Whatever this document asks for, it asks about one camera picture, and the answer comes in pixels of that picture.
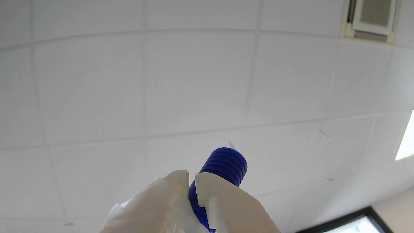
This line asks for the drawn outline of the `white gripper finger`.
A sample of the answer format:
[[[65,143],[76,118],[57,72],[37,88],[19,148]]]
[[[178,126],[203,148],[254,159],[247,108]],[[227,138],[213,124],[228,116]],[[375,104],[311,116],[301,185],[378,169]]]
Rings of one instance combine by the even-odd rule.
[[[218,233],[279,233],[263,205],[253,196],[215,174],[195,175],[200,207],[208,227]]]
[[[188,171],[157,177],[139,194],[115,204],[102,233],[207,233],[188,200]]]

